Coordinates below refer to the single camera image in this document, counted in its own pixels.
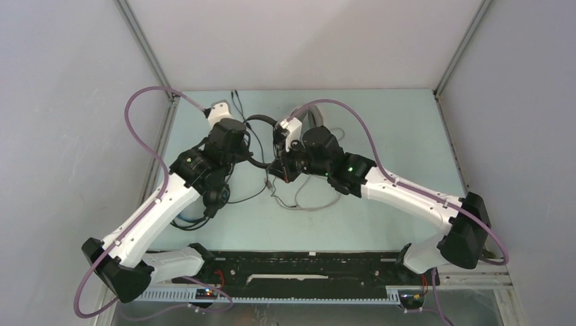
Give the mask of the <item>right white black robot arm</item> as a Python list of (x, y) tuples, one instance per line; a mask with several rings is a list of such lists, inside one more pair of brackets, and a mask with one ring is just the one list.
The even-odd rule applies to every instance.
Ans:
[(386, 175), (374, 160), (344, 152), (324, 126), (302, 133), (299, 126), (277, 124), (273, 145), (276, 153), (270, 174), (275, 177), (287, 183), (300, 175), (324, 177), (342, 195), (383, 202), (437, 228), (436, 235), (401, 250), (395, 275), (402, 283), (412, 284), (438, 266), (473, 270), (481, 261), (490, 227), (481, 196), (451, 196)]

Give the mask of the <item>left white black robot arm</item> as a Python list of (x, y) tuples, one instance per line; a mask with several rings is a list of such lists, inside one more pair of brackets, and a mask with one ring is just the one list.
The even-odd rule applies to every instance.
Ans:
[(82, 245), (93, 272), (122, 303), (138, 298), (152, 283), (191, 276), (210, 281), (215, 265), (199, 244), (154, 255), (146, 252), (177, 215), (201, 199), (201, 220), (213, 218), (230, 199), (226, 177), (233, 165), (249, 157), (246, 126), (232, 118), (215, 123), (200, 144), (179, 154), (163, 184), (118, 229), (102, 240)]

